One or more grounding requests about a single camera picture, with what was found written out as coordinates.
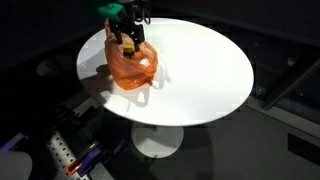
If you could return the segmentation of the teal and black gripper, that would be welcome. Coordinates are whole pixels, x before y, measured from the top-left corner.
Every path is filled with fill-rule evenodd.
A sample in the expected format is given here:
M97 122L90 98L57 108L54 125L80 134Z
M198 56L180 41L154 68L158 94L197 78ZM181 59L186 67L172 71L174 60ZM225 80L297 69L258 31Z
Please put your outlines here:
M135 51L140 50L140 44L145 41L144 29L138 25L144 21L151 23L148 11L149 0L106 0L106 3L97 8L98 13L109 20L110 31L115 35L117 43L123 43L121 32L130 33L134 42Z

